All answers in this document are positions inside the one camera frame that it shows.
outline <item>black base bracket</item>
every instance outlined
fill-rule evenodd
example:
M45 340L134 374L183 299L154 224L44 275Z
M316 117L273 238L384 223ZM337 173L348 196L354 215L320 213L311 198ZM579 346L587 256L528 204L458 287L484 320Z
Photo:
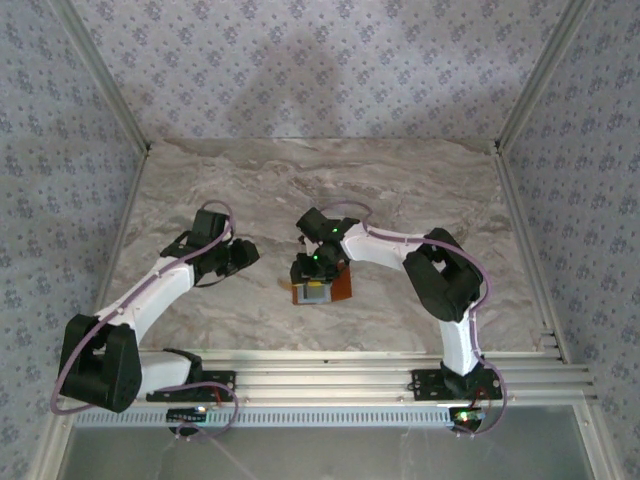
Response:
M165 420L167 423L201 423L207 420L206 411L201 411L200 408L170 408L167 410L167 414L165 415ZM193 427L183 427L180 429L180 433L178 433L178 427L169 427L171 433L174 435L180 435L182 437L189 437L191 435L195 435L198 433L197 428Z
M226 385L231 390L236 389L236 372L232 370L204 370L198 379L198 382L217 382ZM208 403L216 402L218 395L222 402L232 402L231 395L221 388L199 387L191 388L189 390L179 390L177 392L153 392L147 394L147 402L165 402L165 403L177 403L177 402L199 402Z
M464 377L455 374L442 365L440 369L413 370L411 383L407 388L413 392L413 399L419 401L474 400L478 391L484 390L483 399L500 400L502 390L498 376L493 370L481 364Z

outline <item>gray marble tabletop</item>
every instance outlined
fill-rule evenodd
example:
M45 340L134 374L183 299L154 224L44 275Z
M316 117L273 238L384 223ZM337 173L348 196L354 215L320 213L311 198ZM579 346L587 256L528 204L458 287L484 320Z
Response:
M190 228L207 199L231 204L237 235L261 259L208 289L192 289L149 330L149 348L377 350L441 353L437 321L402 272L354 263L354 296L294 306L288 272L297 219L311 206L369 204L372 225L407 233L449 230L488 268L495 295L479 314L493 351L540 348L494 158L443 140L182 140L153 145L107 298L114 300ZM356 207L335 213L360 217Z

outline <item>robotic arm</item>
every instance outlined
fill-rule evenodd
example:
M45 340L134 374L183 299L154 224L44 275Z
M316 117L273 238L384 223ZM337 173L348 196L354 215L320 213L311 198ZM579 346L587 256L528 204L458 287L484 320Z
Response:
M296 226L307 247L307 253L299 253L291 267L291 283L301 303L331 301L331 283L351 261L404 270L424 308L438 319L445 384L459 398L465 398L475 387L473 377L482 369L473 351L469 325L469 310L480 296L482 275L471 262L444 248L376 238L426 238L459 249L451 234L442 228L424 236L373 227L365 230L359 220L328 219L316 208L305 213Z
M198 357L177 350L140 353L138 346L169 305L198 286L204 275L214 274L220 281L258 260L255 245L248 240L233 240L233 231L229 231L211 250L177 263L160 275L176 259L224 234L228 222L225 214L198 210L193 228L165 248L151 271L127 293L94 316L79 314L67 324L61 371L87 333L106 315L117 312L73 362L61 394L119 413L147 393L200 380ZM158 278L147 286L154 276Z

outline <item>blue floral wallpaper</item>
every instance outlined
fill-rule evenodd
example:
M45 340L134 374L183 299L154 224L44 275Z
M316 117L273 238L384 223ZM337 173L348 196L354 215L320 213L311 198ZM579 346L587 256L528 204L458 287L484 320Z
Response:
M640 3L587 15L508 157L573 359L640 478Z
M138 154L46 1L0 2L0 479L25 475L66 321L95 299Z
M567 0L75 0L145 135L496 138Z

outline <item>wire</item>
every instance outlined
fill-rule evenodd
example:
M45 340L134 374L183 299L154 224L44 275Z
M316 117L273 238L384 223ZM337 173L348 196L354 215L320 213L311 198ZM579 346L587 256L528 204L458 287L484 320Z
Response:
M258 478L247 467L245 467L236 457L234 457L231 454L231 452L229 452L226 448L224 448L224 446L220 442L216 440L217 437L219 437L220 435L228 431L231 428L231 426L235 423L235 421L238 419L238 413L240 411L240 401L238 399L238 395L236 394L236 392L234 392L227 385L223 383L218 383L218 382L198 382L198 383L190 383L188 385L176 385L175 387L167 387L167 388L160 389L158 391L159 392L179 392L181 390L189 390L192 388L201 388L201 387L213 388L216 392L216 395L218 396L218 400L220 399L220 394L218 392L218 389L222 389L225 392L227 392L229 395L231 395L231 399L233 400L233 405L234 405L231 419L227 422L227 424L224 427L222 427L217 432L213 432L213 433L207 432L206 430L204 430L199 425L196 425L193 422L182 422L176 428L176 439L185 440L187 442L190 441L191 438L195 440L198 440L198 439L209 440L214 444L214 446L218 450L220 450L229 460L231 460L231 462L240 471L242 471L242 473L244 473L248 478L250 478L251 480L258 480ZM180 435L180 432L184 428L193 428L194 430L197 430L198 433L192 436Z
M224 383L218 383L218 382L188 383L187 385L176 385L174 387L161 388L160 390L158 390L158 392L161 392L161 393L180 392L182 390L191 390L193 388L214 388L214 389L218 389L219 388L219 389L224 390L225 392L227 392L231 396L231 400L233 400L233 405L234 405L233 414L231 415L231 418L229 419L227 424L224 427L222 427L220 430L216 431L216 432L210 433L210 432L207 432L206 430L203 430L198 425L195 425L195 424L187 425L188 422L185 422L185 423L180 424L180 426L176 429L176 435L180 435L180 431L183 428L186 428L187 426L189 426L191 428L195 428L196 430L198 430L198 436L206 437L206 438L209 438L209 439L215 438L215 437L219 437L220 435L225 433L227 430L229 430L231 428L231 426L238 419L238 413L240 412L240 400L238 399L238 395L236 394L236 392L234 392L231 388L229 388Z
M469 330L470 330L470 335L471 335L471 348L473 350L473 354L475 355L476 359L478 360L478 362L484 367L484 368L488 368L490 370L492 370L495 374L496 377L498 377L498 381L500 382L500 391L502 393L502 407L500 408L500 412L498 414L498 418L496 418L496 420L489 425L487 428L481 430L480 432L471 432L470 430L468 430L466 433L470 433L471 435L479 435L482 433L487 433L491 430L493 430L502 420L505 410L507 409L507 384L504 381L504 377L502 376L502 372L500 372L500 370L498 369L498 367L496 367L493 363L491 363L488 360L485 360L482 355L480 354L480 347L478 345L478 328L477 328L477 324L476 324L476 312L484 305L487 303L487 300L489 300L489 298L491 297L492 293L493 293L493 283L491 282L491 276L489 275L489 272L487 271L486 268L484 268L484 266L478 261L476 260L475 257L473 257L472 255L469 255L467 252L465 252L464 250L451 245L449 243L446 242L441 242L438 240L431 240L429 238L422 238L422 237L397 237L397 236L392 236L392 235L384 235L378 232L374 232L372 230L369 229L369 225L367 224L367 221L369 220L369 218L373 215L373 209L362 202L358 202L358 201L354 201L354 200L342 200L339 202L333 202L330 203L328 205L325 205L324 207L322 207L320 209L320 211L326 211L329 208L333 208L333 207L337 207L340 205L356 205L359 206L361 208L364 208L367 211L367 214L364 216L364 218L361 220L362 222L362 228L364 229L365 232L367 232L368 235L371 235L374 238L379 238L380 240L386 240L388 242L396 242L396 243L421 243L421 244L426 244L426 245L432 245L434 247L439 247L439 248L444 248L445 250L449 250L450 252L456 253L458 255L460 255L462 258L464 258L465 260L468 260L471 264L473 264L474 267L476 267L478 269L478 271L480 272L480 274L482 275L482 277L485 280L486 283L486 289L484 292L484 295L482 296L482 298L475 303L475 305L473 305L471 307L471 309L469 310Z
M213 387L213 392L216 395L216 402L218 402L218 406L222 405L222 398L220 398L220 390L218 390L218 387Z
M194 285L194 287L196 288L208 288L208 287L213 287L214 285L219 284L220 282L222 282L222 280L224 280L224 278L221 278L220 280L216 280L215 282L209 282L209 283L202 283L200 285Z
M202 255L203 253L208 252L213 247L215 247L220 242L222 242L222 240L230 232L235 230L235 218L233 216L233 211L231 210L231 207L227 203L225 203L225 202L223 202L221 200L208 200L208 201L204 202L200 208L201 209L205 208L206 206L211 205L213 203L222 205L229 212L229 220L228 220L227 226L225 227L224 231L220 234L220 236L218 238L213 240L208 245L205 245L201 249L196 250L195 252L192 252L192 253L190 253L188 255L185 255L184 257L175 259L174 261L168 263L167 265L162 267L160 270L158 270L158 272L155 275L151 275L143 283L141 283L140 286L138 286L133 292L131 292L131 294L128 295L127 298L125 298L124 301L120 305L118 305L117 308L112 310L110 313L106 314L96 325L94 325L94 327L91 330L89 330L89 332L84 337L82 337L82 340L80 340L80 342L78 342L78 345L76 345L76 347L71 352L71 355L69 355L69 358L67 359L67 362L64 364L64 367L62 367L62 370L60 370L60 374L58 375L56 383L55 383L55 385L53 387L53 392L51 393L51 399L49 400L49 407L51 408L51 411L54 414L56 414L56 415L71 415L71 414L74 414L74 413L78 413L78 412L83 412L85 410L89 410L90 408L93 408L95 406L95 405L87 404L87 405L82 405L80 407L69 408L67 410L62 410L62 409L60 409L58 407L58 397L60 396L60 390L62 390L62 386L64 385L64 382L67 379L67 377L69 376L69 372L71 371L71 367L73 366L73 364L76 361L76 359L80 356L80 353L82 352L82 350L91 341L91 339L93 337L95 337L95 335L107 323L109 323L109 321L111 321L116 315L118 315L118 314L122 315L124 313L124 310L129 305L131 305L131 303L136 298L138 298L138 296L140 296L142 294L142 292L144 292L147 288L149 288L157 279L161 278L162 275L167 273L169 270L171 270L175 266L180 265L182 263L185 263L188 260L191 260L192 258L197 257L198 255Z
M471 402L471 405L469 405L469 408L475 407L476 403L481 400L480 394L484 395L484 397L487 399L487 402L489 403L489 408L491 408L491 397L489 397L489 392L487 392L487 389L484 387L479 387L476 390L476 396L473 398L473 401Z

